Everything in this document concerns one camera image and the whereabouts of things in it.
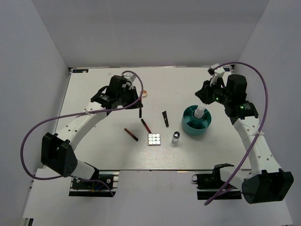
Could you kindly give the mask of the white lotion bottle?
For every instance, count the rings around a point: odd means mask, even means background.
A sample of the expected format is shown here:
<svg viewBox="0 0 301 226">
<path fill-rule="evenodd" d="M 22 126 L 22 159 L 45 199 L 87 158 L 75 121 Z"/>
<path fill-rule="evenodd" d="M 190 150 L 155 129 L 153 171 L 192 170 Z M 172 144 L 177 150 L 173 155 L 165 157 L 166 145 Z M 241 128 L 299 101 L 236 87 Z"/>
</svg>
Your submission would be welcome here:
<svg viewBox="0 0 301 226">
<path fill-rule="evenodd" d="M 193 113 L 193 116 L 196 119 L 202 119 L 204 117 L 205 110 L 206 110 L 206 108 L 204 106 L 198 105 L 197 108 L 195 109 L 194 113 Z"/>
</svg>

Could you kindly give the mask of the red lip gloss black cap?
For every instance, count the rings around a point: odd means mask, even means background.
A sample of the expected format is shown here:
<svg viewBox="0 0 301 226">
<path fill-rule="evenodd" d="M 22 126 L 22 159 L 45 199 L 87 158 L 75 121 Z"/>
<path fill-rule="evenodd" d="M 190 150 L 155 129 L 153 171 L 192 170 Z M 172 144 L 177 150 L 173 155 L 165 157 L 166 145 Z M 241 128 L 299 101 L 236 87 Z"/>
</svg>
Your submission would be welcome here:
<svg viewBox="0 0 301 226">
<path fill-rule="evenodd" d="M 124 131 L 129 134 L 136 142 L 139 141 L 139 139 L 131 132 L 129 131 L 127 128 L 124 128 Z"/>
</svg>

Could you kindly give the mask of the black squeeze tube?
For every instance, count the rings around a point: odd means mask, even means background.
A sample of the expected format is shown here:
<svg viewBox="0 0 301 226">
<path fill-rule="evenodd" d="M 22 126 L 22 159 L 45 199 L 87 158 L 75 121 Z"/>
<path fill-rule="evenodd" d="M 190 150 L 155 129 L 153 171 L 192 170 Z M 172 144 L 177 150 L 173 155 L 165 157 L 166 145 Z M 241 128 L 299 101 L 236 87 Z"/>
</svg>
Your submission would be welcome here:
<svg viewBox="0 0 301 226">
<path fill-rule="evenodd" d="M 165 123 L 166 127 L 168 128 L 169 127 L 169 121 L 168 121 L 168 117 L 167 117 L 167 112 L 163 111 L 162 115 L 163 115 L 164 123 Z"/>
</svg>

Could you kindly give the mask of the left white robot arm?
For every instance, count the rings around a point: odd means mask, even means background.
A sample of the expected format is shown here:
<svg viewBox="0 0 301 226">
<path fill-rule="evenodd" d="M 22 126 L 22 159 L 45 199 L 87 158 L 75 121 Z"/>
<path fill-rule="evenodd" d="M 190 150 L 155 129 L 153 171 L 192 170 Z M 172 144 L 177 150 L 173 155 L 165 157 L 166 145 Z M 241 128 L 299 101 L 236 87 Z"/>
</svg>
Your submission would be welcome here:
<svg viewBox="0 0 301 226">
<path fill-rule="evenodd" d="M 96 187 L 99 184 L 99 170 L 78 160 L 74 151 L 84 136 L 111 112 L 143 106 L 141 95 L 133 85 L 137 77 L 133 71 L 112 76 L 109 85 L 98 90 L 82 114 L 55 134 L 44 135 L 41 145 L 42 164 L 64 178 L 80 178 L 88 187 Z"/>
</svg>

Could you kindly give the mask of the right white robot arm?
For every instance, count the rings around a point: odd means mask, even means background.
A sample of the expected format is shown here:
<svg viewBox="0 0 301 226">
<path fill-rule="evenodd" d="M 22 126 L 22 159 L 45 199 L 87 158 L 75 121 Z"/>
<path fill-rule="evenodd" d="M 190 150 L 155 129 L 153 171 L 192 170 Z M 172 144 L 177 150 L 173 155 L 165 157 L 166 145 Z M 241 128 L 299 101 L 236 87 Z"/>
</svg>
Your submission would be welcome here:
<svg viewBox="0 0 301 226">
<path fill-rule="evenodd" d="M 293 175 L 284 171 L 273 157 L 262 133 L 263 119 L 259 119 L 253 103 L 246 99 L 245 76 L 232 74 L 227 83 L 218 78 L 215 84 L 204 81 L 195 95 L 204 104 L 217 102 L 238 132 L 246 153 L 237 167 L 229 163 L 216 165 L 213 184 L 220 189 L 209 198 L 208 205 L 226 192 L 228 185 L 239 189 L 249 204 L 282 201 L 293 184 Z"/>
</svg>

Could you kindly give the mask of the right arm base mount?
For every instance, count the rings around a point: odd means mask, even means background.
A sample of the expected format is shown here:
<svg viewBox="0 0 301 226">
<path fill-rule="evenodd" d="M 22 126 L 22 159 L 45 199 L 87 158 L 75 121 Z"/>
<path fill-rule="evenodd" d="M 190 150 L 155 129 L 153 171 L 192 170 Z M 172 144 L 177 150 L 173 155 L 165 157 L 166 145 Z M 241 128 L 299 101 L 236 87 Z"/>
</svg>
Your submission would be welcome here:
<svg viewBox="0 0 301 226">
<path fill-rule="evenodd" d="M 217 164 L 214 166 L 211 173 L 198 173 L 191 177 L 194 184 L 197 185 L 197 199 L 207 200 L 213 196 L 224 184 L 224 181 L 220 177 L 220 169 L 233 168 L 234 165 L 229 163 Z M 219 195 L 217 200 L 241 200 L 242 193 L 232 185 L 227 185 L 223 192 L 227 189 L 231 189 L 227 193 Z"/>
</svg>

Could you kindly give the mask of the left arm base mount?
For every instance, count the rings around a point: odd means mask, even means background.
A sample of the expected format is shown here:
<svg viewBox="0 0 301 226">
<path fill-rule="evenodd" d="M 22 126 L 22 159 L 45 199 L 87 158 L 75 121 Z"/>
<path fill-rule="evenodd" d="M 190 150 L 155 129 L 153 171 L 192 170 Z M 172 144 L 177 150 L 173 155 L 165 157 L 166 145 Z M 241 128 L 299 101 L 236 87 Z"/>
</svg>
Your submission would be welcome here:
<svg viewBox="0 0 301 226">
<path fill-rule="evenodd" d="M 70 197 L 113 197 L 117 191 L 119 171 L 100 171 L 97 181 L 71 180 Z"/>
</svg>

